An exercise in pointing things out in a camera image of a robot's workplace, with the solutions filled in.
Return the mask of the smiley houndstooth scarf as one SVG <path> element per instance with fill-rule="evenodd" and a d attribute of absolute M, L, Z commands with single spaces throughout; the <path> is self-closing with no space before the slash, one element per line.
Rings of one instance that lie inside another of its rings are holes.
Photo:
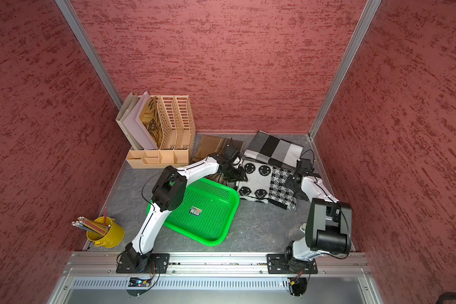
<path fill-rule="evenodd" d="M 241 199 L 296 210 L 295 194 L 284 185 L 292 170 L 257 162 L 245 162 L 243 168 L 247 181 L 236 184 Z"/>

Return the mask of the bundle of pencils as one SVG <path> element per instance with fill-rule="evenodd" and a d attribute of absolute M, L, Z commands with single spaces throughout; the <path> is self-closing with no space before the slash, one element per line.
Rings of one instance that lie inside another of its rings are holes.
<path fill-rule="evenodd" d="M 100 236 L 106 236 L 110 230 L 110 226 L 106 225 L 105 221 L 95 222 L 84 216 L 79 216 L 76 220 L 72 221 L 71 226 Z"/>

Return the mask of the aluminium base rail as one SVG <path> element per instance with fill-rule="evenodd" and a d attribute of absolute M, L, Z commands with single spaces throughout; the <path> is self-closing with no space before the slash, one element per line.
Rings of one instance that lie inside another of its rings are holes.
<path fill-rule="evenodd" d="M 74 252 L 49 303 L 65 303 L 74 290 L 122 290 L 133 297 L 161 290 L 289 291 L 296 283 L 317 279 L 355 281 L 364 303 L 382 303 L 382 297 L 364 253 L 344 260 L 317 257 L 314 274 L 270 274 L 266 252 L 154 253 L 153 269 L 136 273 L 118 252 Z"/>

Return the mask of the corner aluminium profile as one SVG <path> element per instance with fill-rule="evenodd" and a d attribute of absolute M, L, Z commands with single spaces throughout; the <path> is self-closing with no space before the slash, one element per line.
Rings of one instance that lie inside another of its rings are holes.
<path fill-rule="evenodd" d="M 108 91 L 115 106 L 120 110 L 123 99 L 121 98 L 119 91 L 109 76 L 107 69 L 102 63 L 100 56 L 95 50 L 91 39 L 88 37 L 84 27 L 82 26 L 81 21 L 79 20 L 79 17 L 77 16 L 71 2 L 67 0 L 55 0 L 54 2 L 58 5 L 63 17 L 65 18 L 74 36 L 81 45 L 83 51 L 86 53 L 86 56 L 91 62 L 106 90 Z"/>
<path fill-rule="evenodd" d="M 314 120 L 314 123 L 309 132 L 309 140 L 314 141 L 315 137 L 323 123 L 323 120 L 328 113 L 331 104 L 341 86 L 348 69 L 350 68 L 355 55 L 368 31 L 369 26 L 381 4 L 381 0 L 368 0 L 364 6 L 364 10 L 360 16 L 360 19 L 356 25 L 355 30 L 351 36 L 351 39 L 348 43 L 347 49 L 343 55 L 343 58 L 338 66 L 338 69 L 335 73 L 334 79 L 329 86 L 328 93 L 324 98 L 324 101 L 318 111 L 318 114 Z"/>

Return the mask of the beige plastic file organizer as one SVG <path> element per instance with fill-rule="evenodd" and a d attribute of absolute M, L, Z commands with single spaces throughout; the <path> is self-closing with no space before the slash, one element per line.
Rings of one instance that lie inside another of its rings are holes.
<path fill-rule="evenodd" d="M 158 150 L 130 149 L 126 161 L 134 169 L 183 167 L 193 154 L 196 127 L 188 95 L 151 95 L 157 100 L 163 139 Z"/>

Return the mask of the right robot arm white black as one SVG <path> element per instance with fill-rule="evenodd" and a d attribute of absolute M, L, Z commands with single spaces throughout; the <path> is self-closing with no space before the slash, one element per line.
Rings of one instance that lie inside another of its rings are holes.
<path fill-rule="evenodd" d="M 290 273 L 311 269 L 317 257 L 345 259 L 352 249 L 352 208 L 338 200 L 317 176 L 295 173 L 284 184 L 310 203 L 305 237 L 286 248 L 284 268 Z"/>

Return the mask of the brown patterned booklet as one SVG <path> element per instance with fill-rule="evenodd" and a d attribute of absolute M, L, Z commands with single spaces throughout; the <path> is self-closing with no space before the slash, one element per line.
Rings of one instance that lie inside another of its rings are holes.
<path fill-rule="evenodd" d="M 148 131 L 150 137 L 156 143 L 157 149 L 161 148 L 163 132 L 156 98 L 150 97 L 145 102 L 145 105 L 141 108 L 139 118 L 141 119 L 141 123 Z"/>

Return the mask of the lilac folder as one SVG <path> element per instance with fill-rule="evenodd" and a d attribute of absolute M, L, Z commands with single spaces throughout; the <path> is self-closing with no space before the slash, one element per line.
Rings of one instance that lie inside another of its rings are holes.
<path fill-rule="evenodd" d="M 134 110 L 130 114 L 128 120 L 130 121 L 129 130 L 132 132 L 132 135 L 135 139 L 139 142 L 139 144 L 143 147 L 142 150 L 157 150 L 157 145 L 154 140 L 148 134 L 145 126 L 141 123 L 141 119 L 139 118 L 139 114 L 141 112 L 141 108 L 145 105 L 145 102 L 150 98 L 150 94 L 148 91 L 144 92 L 134 107 Z"/>

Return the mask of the beige cardboard folder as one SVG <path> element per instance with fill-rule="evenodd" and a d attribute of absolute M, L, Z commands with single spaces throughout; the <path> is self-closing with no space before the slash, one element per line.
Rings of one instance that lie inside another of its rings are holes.
<path fill-rule="evenodd" d="M 116 116 L 116 123 L 119 125 L 120 129 L 126 136 L 128 142 L 131 145 L 131 148 L 134 150 L 142 150 L 143 147 L 132 135 L 132 132 L 129 130 L 130 121 L 128 120 L 130 114 L 134 110 L 134 107 L 137 105 L 140 96 L 131 92 L 124 100 L 118 115 Z"/>

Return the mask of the green plastic mesh basket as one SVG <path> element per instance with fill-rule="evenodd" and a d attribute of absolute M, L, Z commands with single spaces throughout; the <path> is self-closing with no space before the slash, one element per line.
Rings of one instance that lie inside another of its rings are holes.
<path fill-rule="evenodd" d="M 163 225 L 205 246 L 218 246 L 227 237 L 239 201 L 233 188 L 202 178 L 186 188 L 183 202 Z M 192 206 L 202 210 L 199 217 L 190 214 Z"/>

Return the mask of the brown plaid fringed scarf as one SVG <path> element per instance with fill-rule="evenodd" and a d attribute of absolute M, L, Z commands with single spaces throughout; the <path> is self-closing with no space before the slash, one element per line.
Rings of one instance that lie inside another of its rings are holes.
<path fill-rule="evenodd" d="M 220 164 L 223 162 L 222 155 L 228 146 L 238 149 L 241 152 L 243 143 L 217 136 L 202 136 L 193 157 L 195 163 L 187 168 L 187 180 L 189 182 L 195 182 L 209 176 L 218 176 L 220 178 Z"/>

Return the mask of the grey black checked scarf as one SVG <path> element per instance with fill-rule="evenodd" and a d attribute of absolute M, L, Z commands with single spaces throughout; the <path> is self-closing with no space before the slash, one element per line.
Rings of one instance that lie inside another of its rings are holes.
<path fill-rule="evenodd" d="M 267 165 L 295 170 L 302 151 L 302 146 L 260 130 L 245 150 L 244 157 Z"/>

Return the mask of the yellow pencil cup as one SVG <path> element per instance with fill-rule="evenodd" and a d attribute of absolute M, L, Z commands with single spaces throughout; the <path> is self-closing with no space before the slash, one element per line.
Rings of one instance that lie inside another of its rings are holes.
<path fill-rule="evenodd" d="M 96 224 L 106 224 L 107 231 L 105 234 L 97 234 L 95 232 L 87 232 L 87 239 L 93 243 L 95 247 L 114 248 L 118 246 L 125 237 L 125 230 L 118 225 L 115 219 L 110 217 L 99 217 L 94 221 Z"/>

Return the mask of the right corner aluminium profile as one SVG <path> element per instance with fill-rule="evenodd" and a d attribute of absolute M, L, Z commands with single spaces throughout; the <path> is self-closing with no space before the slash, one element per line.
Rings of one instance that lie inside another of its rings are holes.
<path fill-rule="evenodd" d="M 314 120 L 314 123 L 309 132 L 309 140 L 314 141 L 315 137 L 323 123 L 323 120 L 328 113 L 331 104 L 341 86 L 348 69 L 350 68 L 355 55 L 368 31 L 369 26 L 381 4 L 381 0 L 368 0 L 364 6 L 364 10 L 360 16 L 360 19 L 356 25 L 355 30 L 351 36 L 351 39 L 348 43 L 347 49 L 343 55 L 343 58 L 338 66 L 338 69 L 335 73 L 334 79 L 329 86 L 328 93 L 324 98 L 324 101 L 318 111 L 318 114 Z"/>

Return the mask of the small white stapler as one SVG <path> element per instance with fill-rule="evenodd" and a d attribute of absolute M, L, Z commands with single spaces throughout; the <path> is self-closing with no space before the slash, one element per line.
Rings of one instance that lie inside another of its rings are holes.
<path fill-rule="evenodd" d="M 306 223 L 303 223 L 301 226 L 300 226 L 300 230 L 305 233 L 306 232 L 306 228 L 307 228 L 307 224 Z"/>

